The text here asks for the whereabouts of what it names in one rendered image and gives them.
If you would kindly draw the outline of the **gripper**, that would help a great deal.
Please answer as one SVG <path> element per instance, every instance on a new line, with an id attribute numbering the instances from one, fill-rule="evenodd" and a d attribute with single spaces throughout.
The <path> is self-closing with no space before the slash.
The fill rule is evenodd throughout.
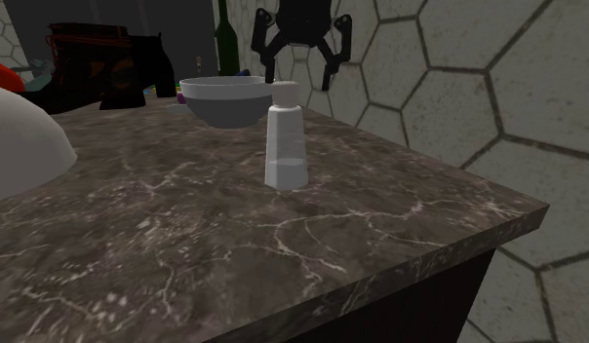
<path id="1" fill-rule="evenodd" d="M 332 0 L 280 0 L 277 14 L 263 8 L 255 10 L 251 49 L 259 54 L 265 67 L 267 84 L 275 80 L 275 57 L 284 47 L 317 47 L 326 61 L 322 91 L 329 90 L 331 76 L 351 58 L 352 41 L 352 18 L 349 15 L 338 17 L 334 20 L 334 27 L 341 35 L 341 50 L 336 55 L 331 51 L 325 40 L 332 25 L 331 8 Z M 276 26 L 278 32 L 267 44 L 267 32 L 272 26 Z"/>

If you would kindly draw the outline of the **dark green glass bottle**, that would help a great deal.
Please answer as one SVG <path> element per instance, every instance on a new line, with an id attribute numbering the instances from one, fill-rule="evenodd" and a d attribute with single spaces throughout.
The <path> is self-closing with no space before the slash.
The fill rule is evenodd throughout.
<path id="1" fill-rule="evenodd" d="M 240 71 L 238 39 L 228 18 L 226 0 L 217 0 L 218 25 L 215 31 L 220 76 L 235 76 Z"/>

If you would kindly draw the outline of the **white bottle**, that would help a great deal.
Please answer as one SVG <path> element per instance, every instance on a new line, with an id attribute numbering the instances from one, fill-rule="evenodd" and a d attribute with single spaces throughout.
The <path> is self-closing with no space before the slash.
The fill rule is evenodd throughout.
<path id="1" fill-rule="evenodd" d="M 297 104 L 298 83 L 276 81 L 271 90 L 264 182 L 277 190 L 298 189 L 308 183 L 304 121 L 302 108 Z"/>

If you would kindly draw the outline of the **white and grey bowl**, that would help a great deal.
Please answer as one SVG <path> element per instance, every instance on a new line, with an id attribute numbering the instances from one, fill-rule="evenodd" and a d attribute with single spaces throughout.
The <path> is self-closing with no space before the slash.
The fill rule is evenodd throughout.
<path id="1" fill-rule="evenodd" d="M 270 85 L 260 76 L 217 76 L 179 81 L 192 113 L 217 129 L 255 125 L 272 105 Z"/>

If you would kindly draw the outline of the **black figure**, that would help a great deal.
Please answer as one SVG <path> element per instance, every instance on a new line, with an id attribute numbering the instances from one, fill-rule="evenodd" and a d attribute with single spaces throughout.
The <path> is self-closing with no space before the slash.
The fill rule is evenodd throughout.
<path id="1" fill-rule="evenodd" d="M 176 97 L 175 73 L 164 51 L 162 32 L 131 36 L 125 58 L 110 71 L 110 86 L 100 97 L 100 110 L 128 109 L 146 104 L 143 90 L 155 87 L 158 97 Z"/>

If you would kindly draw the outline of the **dark brown box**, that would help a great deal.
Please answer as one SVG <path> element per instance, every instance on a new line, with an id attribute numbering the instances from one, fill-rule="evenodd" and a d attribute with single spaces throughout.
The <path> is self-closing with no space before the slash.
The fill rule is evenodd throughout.
<path id="1" fill-rule="evenodd" d="M 139 104 L 139 81 L 126 27 L 61 22 L 50 29 L 56 66 L 48 96 L 50 113 L 95 102 L 102 110 Z"/>

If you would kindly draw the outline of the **teal object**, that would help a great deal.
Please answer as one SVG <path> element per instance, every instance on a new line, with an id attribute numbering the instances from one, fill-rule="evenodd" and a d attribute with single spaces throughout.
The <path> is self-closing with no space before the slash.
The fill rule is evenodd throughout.
<path id="1" fill-rule="evenodd" d="M 51 82 L 55 66 L 49 60 L 34 59 L 29 63 L 28 69 L 30 71 L 40 71 L 41 75 L 26 82 L 24 84 L 25 90 L 27 92 L 38 92 Z"/>

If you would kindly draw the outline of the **dark counter cabinet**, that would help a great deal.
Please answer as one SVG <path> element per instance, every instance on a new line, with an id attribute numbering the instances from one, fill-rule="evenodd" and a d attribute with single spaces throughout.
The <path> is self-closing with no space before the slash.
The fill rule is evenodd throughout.
<path id="1" fill-rule="evenodd" d="M 284 343 L 456 343 L 493 254 L 482 253 Z"/>

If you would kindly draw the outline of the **red round object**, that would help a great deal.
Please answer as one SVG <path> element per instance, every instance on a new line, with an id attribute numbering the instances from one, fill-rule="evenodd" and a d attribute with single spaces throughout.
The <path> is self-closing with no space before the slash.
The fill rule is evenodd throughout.
<path id="1" fill-rule="evenodd" d="M 24 92 L 25 86 L 21 77 L 12 69 L 0 63 L 0 88 L 10 92 Z"/>

